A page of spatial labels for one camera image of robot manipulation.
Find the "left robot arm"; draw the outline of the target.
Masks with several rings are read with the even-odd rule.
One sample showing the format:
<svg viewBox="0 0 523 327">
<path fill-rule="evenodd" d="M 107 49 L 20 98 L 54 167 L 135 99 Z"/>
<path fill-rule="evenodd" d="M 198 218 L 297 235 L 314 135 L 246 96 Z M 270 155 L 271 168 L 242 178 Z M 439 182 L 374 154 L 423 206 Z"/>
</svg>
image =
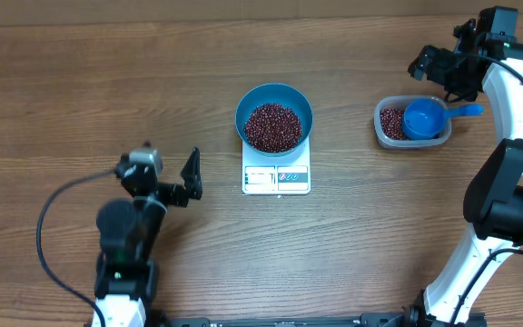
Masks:
<svg viewBox="0 0 523 327">
<path fill-rule="evenodd" d="M 192 149 L 180 172 L 182 184 L 160 182 L 162 170 L 161 153 L 147 144 L 123 154 L 114 168 L 131 198 L 106 203 L 96 216 L 101 252 L 92 327 L 170 325 L 165 313 L 152 307 L 160 271 L 150 255 L 168 208 L 202 198 L 200 150 Z"/>
</svg>

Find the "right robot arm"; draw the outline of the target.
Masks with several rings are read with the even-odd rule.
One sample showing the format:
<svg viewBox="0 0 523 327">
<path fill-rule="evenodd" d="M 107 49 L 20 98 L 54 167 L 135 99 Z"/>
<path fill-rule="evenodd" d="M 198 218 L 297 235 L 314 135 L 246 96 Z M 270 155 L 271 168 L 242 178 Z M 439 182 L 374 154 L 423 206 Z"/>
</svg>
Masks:
<svg viewBox="0 0 523 327">
<path fill-rule="evenodd" d="M 489 100 L 498 146 L 470 182 L 468 225 L 437 279 L 390 326 L 484 326 L 470 309 L 499 266 L 523 255 L 523 44 L 518 10 L 493 6 L 455 27 L 454 50 L 424 46 L 410 64 L 415 79 L 440 84 L 458 100 Z"/>
</svg>

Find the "blue plastic measuring scoop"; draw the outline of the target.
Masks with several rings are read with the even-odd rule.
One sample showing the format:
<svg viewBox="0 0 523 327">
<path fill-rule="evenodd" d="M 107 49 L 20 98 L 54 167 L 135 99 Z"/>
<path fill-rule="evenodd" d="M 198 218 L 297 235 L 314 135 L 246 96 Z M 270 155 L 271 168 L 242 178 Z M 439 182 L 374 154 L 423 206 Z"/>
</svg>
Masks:
<svg viewBox="0 0 523 327">
<path fill-rule="evenodd" d="M 429 140 L 441 133 L 451 118 L 480 116 L 483 107 L 467 104 L 445 109 L 431 100 L 417 100 L 408 105 L 401 121 L 401 130 L 410 140 Z"/>
</svg>

